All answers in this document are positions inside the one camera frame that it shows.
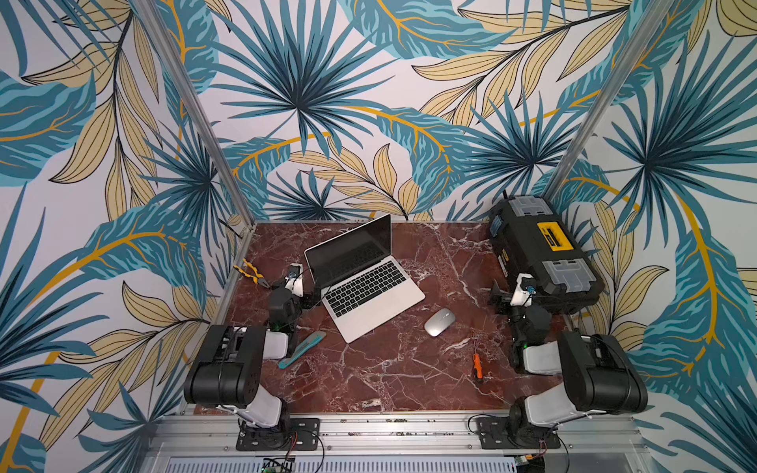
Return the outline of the silver laptop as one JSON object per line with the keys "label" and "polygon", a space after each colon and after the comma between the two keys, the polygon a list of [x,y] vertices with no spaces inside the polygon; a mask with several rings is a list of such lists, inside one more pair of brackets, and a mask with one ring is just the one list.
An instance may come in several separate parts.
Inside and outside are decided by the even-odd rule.
{"label": "silver laptop", "polygon": [[392,255],[392,217],[384,215],[305,250],[313,287],[349,344],[424,301]]}

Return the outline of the white wireless mouse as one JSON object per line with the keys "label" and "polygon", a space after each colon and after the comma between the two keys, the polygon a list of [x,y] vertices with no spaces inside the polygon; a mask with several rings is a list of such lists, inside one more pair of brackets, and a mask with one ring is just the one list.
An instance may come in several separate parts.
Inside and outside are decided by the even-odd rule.
{"label": "white wireless mouse", "polygon": [[425,331],[431,337],[438,337],[457,321],[457,317],[450,309],[440,309],[424,324]]}

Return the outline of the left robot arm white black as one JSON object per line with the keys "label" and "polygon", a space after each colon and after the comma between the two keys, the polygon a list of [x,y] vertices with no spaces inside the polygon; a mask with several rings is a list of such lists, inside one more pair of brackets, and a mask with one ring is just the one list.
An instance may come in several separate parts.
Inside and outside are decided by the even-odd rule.
{"label": "left robot arm white black", "polygon": [[266,361],[289,368],[323,341],[315,332],[298,339],[297,322],[306,311],[321,304],[324,293],[299,296],[279,287],[268,299],[264,325],[211,326],[183,386],[185,401],[234,415],[239,426],[238,451],[315,451],[319,448],[321,420],[294,418],[282,398],[263,385]]}

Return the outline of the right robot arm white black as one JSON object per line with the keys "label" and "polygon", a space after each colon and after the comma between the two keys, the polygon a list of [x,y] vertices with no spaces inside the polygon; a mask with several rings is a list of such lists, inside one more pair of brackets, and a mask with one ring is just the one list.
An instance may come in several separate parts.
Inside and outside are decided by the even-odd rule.
{"label": "right robot arm white black", "polygon": [[532,290],[512,294],[494,284],[489,304],[507,318],[512,331],[511,367],[520,374],[560,376],[561,382],[517,399],[505,417],[477,420],[481,447],[544,453],[558,447],[562,424],[645,411],[648,390],[617,339],[563,331],[548,342],[551,315],[532,303],[532,296]]}

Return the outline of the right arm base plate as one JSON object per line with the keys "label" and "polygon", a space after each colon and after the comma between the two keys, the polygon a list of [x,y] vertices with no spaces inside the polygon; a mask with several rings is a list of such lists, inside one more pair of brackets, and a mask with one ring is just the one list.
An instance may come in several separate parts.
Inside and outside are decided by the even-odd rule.
{"label": "right arm base plate", "polygon": [[561,449],[557,432],[528,422],[516,424],[509,417],[479,416],[475,424],[481,449],[485,451],[553,451]]}

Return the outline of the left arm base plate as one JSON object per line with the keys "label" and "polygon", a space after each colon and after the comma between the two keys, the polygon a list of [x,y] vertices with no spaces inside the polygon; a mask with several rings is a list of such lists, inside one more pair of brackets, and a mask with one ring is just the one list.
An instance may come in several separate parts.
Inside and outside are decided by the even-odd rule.
{"label": "left arm base plate", "polygon": [[321,420],[293,418],[284,427],[260,428],[240,426],[237,451],[271,453],[271,451],[316,451],[319,448]]}

